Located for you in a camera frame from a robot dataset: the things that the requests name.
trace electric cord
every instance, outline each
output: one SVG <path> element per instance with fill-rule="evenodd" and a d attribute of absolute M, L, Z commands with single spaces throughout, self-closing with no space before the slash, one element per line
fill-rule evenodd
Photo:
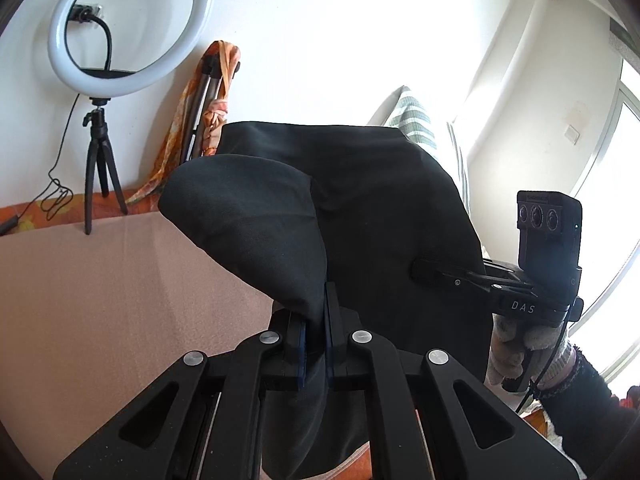
<path fill-rule="evenodd" d="M 78 21 L 80 23 L 86 22 L 94 22 L 96 23 L 103 31 L 107 40 L 107 57 L 104 62 L 104 69 L 106 71 L 111 69 L 111 56 L 113 53 L 113 38 L 111 37 L 111 31 L 109 29 L 109 25 L 98 16 L 94 16 L 90 12 L 83 12 Z M 47 187 L 38 194 L 31 202 L 27 204 L 27 207 L 24 208 L 22 213 L 18 215 L 18 221 L 25 215 L 28 209 L 35 203 L 39 198 L 46 194 L 46 196 L 40 202 L 40 209 L 43 213 L 46 214 L 47 221 L 52 220 L 60 210 L 67 204 L 69 204 L 74 198 L 74 192 L 71 188 L 67 186 L 63 186 L 60 180 L 54 176 L 52 176 L 52 172 L 57 168 L 58 163 L 60 162 L 60 156 L 62 155 L 62 148 L 65 145 L 66 133 L 69 130 L 69 125 L 71 124 L 71 117 L 73 116 L 74 110 L 76 109 L 76 105 L 78 104 L 78 99 L 80 98 L 80 94 L 76 95 L 74 103 L 69 111 L 68 118 L 66 119 L 65 129 L 62 132 L 62 140 L 60 140 L 60 146 L 58 148 L 58 155 L 56 156 L 56 161 L 54 162 L 51 169 L 47 172 L 47 176 L 49 177 L 49 183 Z M 58 195 L 55 200 L 49 204 L 48 200 L 52 199 L 55 195 Z"/>
<path fill-rule="evenodd" d="M 58 163 L 60 161 L 60 155 L 62 154 L 62 147 L 65 145 L 66 133 L 69 130 L 69 124 L 71 124 L 71 117 L 74 114 L 74 110 L 76 109 L 76 104 L 78 104 L 79 98 L 80 98 L 80 94 L 77 94 L 74 100 L 74 103 L 71 107 L 71 110 L 69 111 L 69 116 L 66 119 L 66 126 L 62 133 L 62 140 L 60 141 L 60 147 L 58 148 L 58 156 L 56 157 L 56 161 L 54 162 L 51 169 L 47 172 L 47 176 L 49 177 L 49 183 L 47 184 L 47 187 L 38 196 L 36 196 L 33 200 L 31 200 L 31 202 L 27 204 L 27 207 L 25 207 L 22 213 L 18 215 L 18 220 L 20 220 L 24 216 L 24 214 L 28 211 L 28 209 L 31 207 L 31 205 L 33 205 L 33 203 L 36 202 L 37 199 L 39 199 L 45 193 L 47 193 L 52 186 L 53 186 L 53 190 L 46 197 L 44 197 L 44 199 L 42 199 L 42 201 L 40 202 L 40 209 L 42 210 L 43 213 L 46 213 L 47 221 L 50 221 L 55 215 L 57 215 L 60 212 L 60 210 L 65 205 L 67 205 L 74 199 L 74 192 L 71 190 L 71 188 L 67 186 L 63 186 L 60 180 L 52 176 L 51 173 L 57 168 Z M 52 198 L 57 193 L 59 193 L 59 196 L 53 201 L 53 203 L 51 203 L 50 205 L 46 205 L 46 201 Z"/>
<path fill-rule="evenodd" d="M 556 341 L 554 349 L 551 352 L 551 355 L 549 356 L 549 359 L 546 361 L 545 366 L 542 368 L 542 371 L 538 375 L 538 378 L 535 381 L 529 381 L 529 389 L 527 390 L 527 394 L 520 401 L 520 404 L 516 408 L 516 413 L 518 415 L 520 414 L 520 410 L 524 407 L 524 405 L 529 400 L 529 397 L 537 389 L 538 385 L 540 384 L 540 381 L 542 380 L 542 377 L 546 374 L 546 371 L 549 370 L 549 367 L 551 366 L 551 363 L 554 361 L 554 358 L 556 357 L 556 354 L 558 353 L 558 349 L 560 348 L 560 343 L 562 342 L 562 336 L 564 335 L 564 332 L 566 331 L 566 326 L 568 325 L 568 323 L 569 323 L 569 316 L 567 316 L 566 319 L 564 320 L 564 323 L 562 324 L 562 330 L 560 331 L 560 334 L 558 335 L 558 340 Z"/>
<path fill-rule="evenodd" d="M 96 23 L 104 31 L 104 35 L 107 39 L 107 59 L 104 62 L 104 69 L 110 70 L 111 69 L 111 53 L 113 52 L 113 39 L 111 37 L 111 31 L 109 29 L 109 25 L 107 25 L 104 20 L 98 18 L 98 16 L 94 16 L 93 14 L 87 14 L 83 18 L 88 22 Z"/>

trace orange patterned fabric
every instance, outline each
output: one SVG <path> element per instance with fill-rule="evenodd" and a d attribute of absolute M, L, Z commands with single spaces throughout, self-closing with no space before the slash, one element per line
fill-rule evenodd
<path fill-rule="evenodd" d="M 371 476 L 371 452 L 367 449 L 362 456 L 347 469 L 338 473 L 335 480 L 370 480 Z"/>
<path fill-rule="evenodd" d="M 539 409 L 535 412 L 529 413 L 524 420 L 526 420 L 540 435 L 545 438 L 548 437 L 549 426 L 546 423 L 545 410 Z"/>
<path fill-rule="evenodd" d="M 219 41 L 220 44 L 220 68 L 222 69 L 222 81 L 218 98 L 215 99 L 203 113 L 202 119 L 206 130 L 202 139 L 202 151 L 205 155 L 214 155 L 220 142 L 222 126 L 226 123 L 228 112 L 228 98 L 231 83 L 234 80 L 236 67 L 240 62 L 240 49 L 231 43 Z"/>
<path fill-rule="evenodd" d="M 622 399 L 620 400 L 620 406 L 622 406 L 623 408 L 631 408 L 634 409 L 634 402 L 631 399 Z"/>
<path fill-rule="evenodd" d="M 132 195 L 132 190 L 124 191 L 125 198 Z M 129 205 L 129 214 L 135 215 L 158 211 L 158 198 L 157 194 L 151 194 L 143 200 L 139 200 L 137 203 Z M 24 208 L 27 207 L 27 204 L 28 202 L 25 202 L 24 204 L 0 208 L 0 223 L 8 220 L 14 215 L 22 213 Z M 104 198 L 101 193 L 94 193 L 94 197 L 92 199 L 92 210 L 94 220 L 122 216 L 120 206 L 118 206 L 114 193 L 109 193 L 107 198 Z M 52 227 L 54 225 L 75 224 L 78 222 L 84 222 L 84 195 L 75 195 L 73 200 L 60 209 L 58 214 L 50 221 L 47 221 L 47 214 L 40 209 L 40 202 L 36 202 L 31 205 L 25 215 L 20 219 L 18 227 L 9 231 L 8 234 L 42 229 L 43 227 Z"/>
<path fill-rule="evenodd" d="M 220 85 L 220 92 L 218 94 L 219 98 L 211 104 L 204 114 L 205 125 L 207 128 L 202 148 L 206 155 L 215 153 L 215 148 L 218 146 L 220 129 L 225 123 L 225 116 L 227 112 L 226 99 L 228 97 L 234 71 L 240 61 L 240 49 L 226 41 L 215 41 L 212 43 L 203 54 L 203 57 L 214 56 L 218 53 L 220 53 L 220 65 L 222 68 L 223 80 Z M 193 73 L 188 85 L 182 91 L 182 95 L 178 101 L 178 107 L 174 114 L 174 120 L 171 123 L 171 127 L 169 127 L 169 132 L 166 134 L 166 137 L 162 142 L 162 146 L 160 147 L 160 152 L 156 157 L 151 175 L 146 183 L 132 196 L 130 196 L 129 199 L 127 199 L 127 204 L 136 203 L 138 200 L 156 190 L 178 166 L 180 150 L 182 149 L 182 138 L 184 137 L 184 129 L 188 118 L 188 111 L 198 87 L 201 66 L 202 60 L 198 63 L 198 67 Z"/>

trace screw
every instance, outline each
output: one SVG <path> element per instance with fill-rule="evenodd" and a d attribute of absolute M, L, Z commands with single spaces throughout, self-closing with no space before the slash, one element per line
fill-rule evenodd
<path fill-rule="evenodd" d="M 267 330 L 267 332 L 262 332 L 260 334 L 260 342 L 264 343 L 265 345 L 272 345 L 274 343 L 277 343 L 279 339 L 280 336 L 278 335 L 278 333 L 272 332 L 271 330 Z"/>
<path fill-rule="evenodd" d="M 185 354 L 182 360 L 187 366 L 198 366 L 204 361 L 204 355 L 201 352 L 193 351 Z"/>
<path fill-rule="evenodd" d="M 429 352 L 429 361 L 435 365 L 443 365 L 449 361 L 449 356 L 444 350 L 431 350 Z"/>
<path fill-rule="evenodd" d="M 356 332 L 351 335 L 351 338 L 356 343 L 368 343 L 371 341 L 372 335 L 366 330 L 356 330 Z"/>

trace gloved hand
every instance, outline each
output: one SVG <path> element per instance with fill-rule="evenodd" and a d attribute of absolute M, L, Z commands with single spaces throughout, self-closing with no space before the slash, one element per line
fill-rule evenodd
<path fill-rule="evenodd" d="M 526 350 L 533 350 L 530 376 L 538 378 L 553 351 L 562 326 L 552 328 L 542 325 L 523 326 L 523 321 L 494 314 L 494 332 L 491 337 L 487 379 L 490 384 L 500 384 L 507 379 L 517 379 L 523 373 L 522 361 Z M 556 386 L 568 377 L 575 365 L 575 349 L 569 342 L 566 330 L 562 334 L 558 352 L 538 383 L 540 390 Z"/>

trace window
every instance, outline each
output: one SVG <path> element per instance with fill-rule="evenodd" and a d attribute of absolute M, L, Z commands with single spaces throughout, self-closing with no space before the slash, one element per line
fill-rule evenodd
<path fill-rule="evenodd" d="M 570 329 L 618 396 L 632 383 L 624 372 L 640 351 L 640 75 L 626 61 L 608 125 L 574 190 L 582 203 L 582 279 L 585 312 Z M 628 371 L 638 368 L 640 360 Z"/>

